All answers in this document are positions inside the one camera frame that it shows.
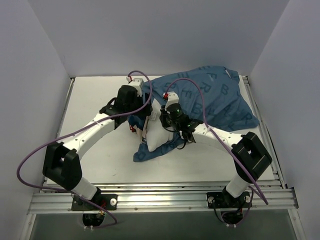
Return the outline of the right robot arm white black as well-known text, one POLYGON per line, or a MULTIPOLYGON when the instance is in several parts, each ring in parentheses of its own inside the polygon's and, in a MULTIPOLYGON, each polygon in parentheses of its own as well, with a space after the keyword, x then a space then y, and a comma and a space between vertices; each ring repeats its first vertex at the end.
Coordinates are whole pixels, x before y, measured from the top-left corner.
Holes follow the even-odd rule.
POLYGON ((227 206, 238 203, 241 194, 257 182, 273 161, 254 132, 239 134, 206 126, 203 121, 185 114, 179 103, 162 106, 160 112, 162 126, 177 133, 185 143, 214 147, 233 158, 236 174, 222 191, 222 200, 227 206))

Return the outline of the white pillow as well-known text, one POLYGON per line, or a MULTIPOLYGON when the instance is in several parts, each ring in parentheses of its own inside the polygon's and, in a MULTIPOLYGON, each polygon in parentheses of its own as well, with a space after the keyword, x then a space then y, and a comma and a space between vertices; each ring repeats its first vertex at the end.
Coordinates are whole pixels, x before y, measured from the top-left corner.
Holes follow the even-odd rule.
POLYGON ((152 101, 151 107, 152 112, 146 118, 142 136, 145 138, 148 151, 154 152, 157 148, 171 141, 173 133, 163 128, 160 120, 161 105, 155 98, 152 101))

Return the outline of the blue patterned pillowcase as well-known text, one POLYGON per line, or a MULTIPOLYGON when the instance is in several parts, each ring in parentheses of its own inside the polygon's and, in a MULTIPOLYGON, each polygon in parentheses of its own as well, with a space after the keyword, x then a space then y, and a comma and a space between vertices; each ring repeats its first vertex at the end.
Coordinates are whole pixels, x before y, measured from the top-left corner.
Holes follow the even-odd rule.
MULTIPOLYGON (((259 120, 241 95, 237 71, 224 66, 202 66, 185 72, 164 75, 142 85, 142 92, 152 94, 161 106, 165 105, 163 94, 175 92, 184 113, 191 119, 206 120, 214 127, 227 132, 256 128, 259 120)), ((129 125, 144 130, 146 118, 131 115, 129 125)), ((145 138, 141 137, 138 151, 133 155, 136 163, 163 156, 184 143, 173 133, 173 139, 149 152, 145 138)))

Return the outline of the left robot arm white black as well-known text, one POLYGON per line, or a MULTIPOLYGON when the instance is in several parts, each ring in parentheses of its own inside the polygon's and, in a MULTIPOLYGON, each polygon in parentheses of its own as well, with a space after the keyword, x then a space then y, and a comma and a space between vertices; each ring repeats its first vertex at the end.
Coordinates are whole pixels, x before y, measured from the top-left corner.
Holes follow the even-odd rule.
POLYGON ((142 93, 139 86, 121 86, 117 96, 103 106, 90 123, 65 140, 54 141, 47 146, 43 175, 63 189, 83 197, 82 202, 88 209, 97 209, 101 203, 101 191, 83 176, 81 159, 128 116, 149 116, 152 112, 151 96, 151 93, 142 93))

